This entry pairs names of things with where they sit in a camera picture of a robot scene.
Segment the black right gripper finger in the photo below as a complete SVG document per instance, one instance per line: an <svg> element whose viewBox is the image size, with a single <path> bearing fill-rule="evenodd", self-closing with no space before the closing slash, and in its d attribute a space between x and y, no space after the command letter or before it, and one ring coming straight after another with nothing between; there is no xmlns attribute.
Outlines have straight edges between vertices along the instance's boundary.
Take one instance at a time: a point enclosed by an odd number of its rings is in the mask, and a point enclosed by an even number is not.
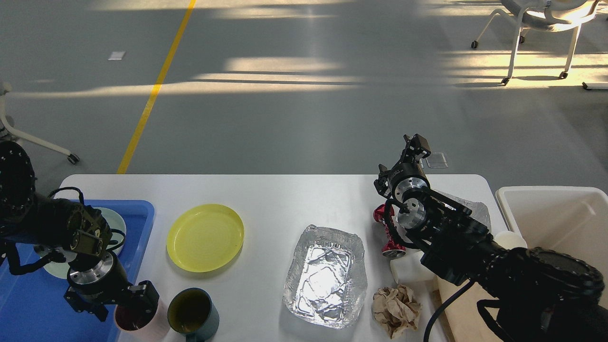
<svg viewBox="0 0 608 342"><path fill-rule="evenodd" d="M399 163L401 164L415 164L417 163L417 149L418 149L418 136L412 137L408 135L403 136L405 141L405 147L401 152Z"/></svg>
<svg viewBox="0 0 608 342"><path fill-rule="evenodd" d="M419 162L432 154L427 139L420 134L415 134L412 138L412 151L415 162Z"/></svg>

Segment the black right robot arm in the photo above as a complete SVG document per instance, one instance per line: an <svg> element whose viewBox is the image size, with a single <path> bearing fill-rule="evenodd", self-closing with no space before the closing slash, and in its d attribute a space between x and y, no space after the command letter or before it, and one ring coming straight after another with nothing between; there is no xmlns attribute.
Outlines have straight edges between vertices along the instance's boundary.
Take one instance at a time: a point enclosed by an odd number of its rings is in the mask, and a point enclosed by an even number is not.
<svg viewBox="0 0 608 342"><path fill-rule="evenodd" d="M471 209L431 188L421 160L432 151L423 136L404 135L392 168L379 165L374 187L386 202L374 212L391 242L423 252L421 263L460 286L432 314L438 317L478 284L492 299L477 302L486 326L504 342L605 342L607 310L599 270L573 256L542 247L507 249Z"/></svg>

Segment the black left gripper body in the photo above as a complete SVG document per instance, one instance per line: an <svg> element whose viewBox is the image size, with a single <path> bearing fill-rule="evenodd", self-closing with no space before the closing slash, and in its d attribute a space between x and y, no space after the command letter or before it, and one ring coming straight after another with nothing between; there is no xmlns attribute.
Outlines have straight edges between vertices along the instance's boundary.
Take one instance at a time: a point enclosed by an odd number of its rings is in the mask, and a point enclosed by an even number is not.
<svg viewBox="0 0 608 342"><path fill-rule="evenodd" d="M67 281L68 289L64 299L78 313L90 313L93 304L103 304L106 307L123 303L126 301L127 287L133 285L113 252L104 252L97 264L89 270L70 269Z"/></svg>

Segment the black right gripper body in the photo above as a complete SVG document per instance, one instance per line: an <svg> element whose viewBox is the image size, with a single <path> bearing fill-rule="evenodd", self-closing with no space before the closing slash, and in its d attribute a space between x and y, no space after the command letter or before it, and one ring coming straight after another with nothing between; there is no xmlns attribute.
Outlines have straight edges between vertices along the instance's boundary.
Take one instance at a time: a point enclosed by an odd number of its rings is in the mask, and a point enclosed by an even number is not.
<svg viewBox="0 0 608 342"><path fill-rule="evenodd" d="M430 188L430 183L419 162L398 162L392 169L379 164L378 179L374 180L376 192L386 198L403 200L411 189Z"/></svg>

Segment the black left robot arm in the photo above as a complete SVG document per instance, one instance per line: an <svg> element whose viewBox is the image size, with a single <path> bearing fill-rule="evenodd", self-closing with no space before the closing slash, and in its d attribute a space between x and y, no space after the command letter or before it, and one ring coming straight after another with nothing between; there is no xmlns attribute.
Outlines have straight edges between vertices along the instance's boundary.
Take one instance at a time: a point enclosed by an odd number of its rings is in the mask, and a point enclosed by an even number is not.
<svg viewBox="0 0 608 342"><path fill-rule="evenodd" d="M105 321L108 305L140 324L157 314L160 297L150 281L137 285L114 253L119 246L102 212L78 201L43 196L25 150L14 141L0 145L1 259L19 276L51 263L67 263L65 300L76 312Z"/></svg>

